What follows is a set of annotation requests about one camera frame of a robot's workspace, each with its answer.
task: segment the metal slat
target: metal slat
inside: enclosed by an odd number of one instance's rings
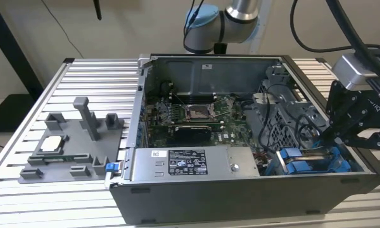
[[[24,222],[40,222],[40,221],[56,221],[67,219],[89,219],[89,218],[112,218],[120,217],[120,211],[117,208],[104,209],[77,209],[64,211],[40,211],[28,213],[13,213],[9,215],[0,215],[0,224],[24,223]]]
[[[73,191],[95,191],[95,190],[104,190],[104,184],[55,185],[55,186],[48,185],[48,186],[23,187],[23,188],[0,188],[0,196],[13,195],[13,194],[33,194],[33,193],[41,194],[49,192],[73,192]]]
[[[76,66],[72,65],[69,67],[69,71],[121,71],[121,70],[127,70],[127,71],[132,71],[132,70],[137,70],[139,67],[137,66],[116,66],[116,65],[91,65],[91,66]]]
[[[72,71],[65,73],[65,77],[73,76],[89,76],[89,77],[100,77],[100,76],[136,76],[136,71]]]
[[[97,110],[132,110],[133,103],[125,102],[125,103],[89,103],[88,108],[91,111]],[[59,112],[59,111],[76,111],[76,108],[73,107],[73,104],[48,104],[44,107],[44,112]]]
[[[116,77],[65,77],[61,83],[72,82],[137,82],[139,77],[116,76]]]
[[[28,203],[49,203],[49,202],[68,202],[80,200],[109,200],[112,199],[109,191],[88,191],[72,193],[51,193],[20,196],[1,196],[0,205],[28,204]]]
[[[89,95],[133,95],[136,89],[59,89],[53,92],[53,96],[89,96]]]
[[[53,103],[73,103],[77,96],[53,96],[51,97],[48,104]],[[87,96],[89,103],[104,103],[104,102],[132,102],[135,96],[125,95],[125,96]]]
[[[60,83],[59,89],[136,88],[137,83]]]
[[[29,131],[24,140],[40,140],[45,131]]]
[[[0,213],[17,213],[40,210],[59,210],[59,209],[79,209],[79,208],[103,208],[115,207],[113,199],[100,200],[81,200],[72,202],[49,202],[49,203],[28,203],[28,204],[12,204],[0,205]]]
[[[68,228],[81,228],[81,227],[115,227],[125,224],[123,217],[112,218],[84,218],[84,219],[68,219],[57,221],[44,221],[44,222],[28,222],[17,224],[4,224],[0,228],[31,228],[31,227],[68,227]]]
[[[105,118],[108,113],[116,113],[119,118],[125,119],[125,122],[129,122],[131,119],[131,110],[108,110],[108,111],[93,111],[97,118]],[[79,120],[81,119],[81,115],[79,111],[63,111],[63,116],[68,120]],[[39,115],[37,120],[45,120],[49,115],[49,112],[41,113]]]

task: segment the motherboard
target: motherboard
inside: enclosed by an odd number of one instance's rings
[[[241,101],[235,95],[193,98],[175,94],[147,102],[149,147],[231,145],[256,148]]]

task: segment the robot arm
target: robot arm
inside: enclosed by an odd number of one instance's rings
[[[233,0],[224,11],[201,4],[188,15],[183,45],[195,54],[212,52],[216,43],[241,43],[257,31],[257,0]]]

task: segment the blue latch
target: blue latch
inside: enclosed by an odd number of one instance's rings
[[[107,172],[117,172],[120,169],[120,163],[115,162],[115,163],[108,163],[105,166],[105,171]]]

